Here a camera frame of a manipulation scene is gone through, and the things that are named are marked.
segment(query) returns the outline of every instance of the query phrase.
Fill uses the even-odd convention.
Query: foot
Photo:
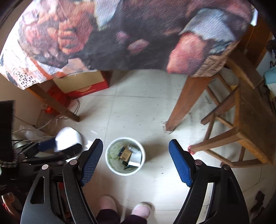
[[[102,209],[112,209],[117,212],[116,203],[110,196],[102,196],[100,198],[100,210]]]
[[[152,210],[152,208],[149,204],[139,203],[139,204],[135,205],[131,214],[147,219],[150,216],[151,210]]]

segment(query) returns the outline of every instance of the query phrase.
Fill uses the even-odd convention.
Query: cardboard box
[[[54,79],[55,84],[72,99],[109,87],[110,74],[104,71],[89,71]]]

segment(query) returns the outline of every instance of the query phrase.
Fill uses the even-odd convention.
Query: metal rivet
[[[77,160],[72,159],[72,160],[70,161],[70,165],[75,165],[75,164],[77,164]]]
[[[48,167],[49,167],[49,166],[48,166],[47,164],[44,164],[44,165],[42,166],[42,169],[43,169],[43,170],[47,170]]]
[[[223,168],[224,168],[225,170],[230,170],[230,166],[227,165],[227,164],[224,164],[224,165],[223,165]]]
[[[195,161],[195,164],[198,165],[198,166],[200,166],[200,165],[202,165],[202,161],[201,161],[200,159],[197,159],[197,160]]]

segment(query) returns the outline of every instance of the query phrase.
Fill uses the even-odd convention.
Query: blue grip
[[[186,163],[185,159],[180,153],[182,148],[179,148],[173,140],[169,142],[169,153],[172,157],[176,170],[180,176],[180,179],[183,183],[186,183],[190,187],[193,183],[191,178],[191,170],[189,165]]]
[[[94,174],[94,171],[96,169],[96,166],[99,162],[99,159],[102,155],[103,148],[104,148],[103,142],[99,141],[97,146],[95,147],[95,149],[91,153],[88,161],[84,165],[83,170],[82,170],[82,172],[83,172],[82,173],[82,178],[80,180],[80,184],[81,184],[82,187],[84,185],[86,185],[86,183],[88,183],[91,180],[91,178]]]
[[[45,152],[48,149],[54,149],[56,147],[56,142],[55,142],[55,138],[51,138],[49,140],[40,142],[38,144],[38,150],[41,152]]]

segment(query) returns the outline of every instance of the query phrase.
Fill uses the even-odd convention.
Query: red object
[[[190,150],[190,147],[191,147],[191,146],[188,147],[188,152],[189,152],[191,155],[194,155],[195,152],[193,152],[192,150]]]
[[[67,96],[65,93],[63,93],[56,85],[52,86],[48,92],[51,97],[53,97],[56,101],[67,107],[70,104],[70,97]],[[59,112],[57,112],[52,107],[48,106],[47,109],[45,109],[45,112],[48,114],[54,114],[58,115]]]
[[[104,81],[99,82],[72,92],[67,93],[67,95],[72,99],[77,99],[80,97],[83,97],[85,95],[88,95],[90,93],[94,93],[103,89],[107,89],[109,87],[109,79],[111,75],[108,72],[101,71]]]

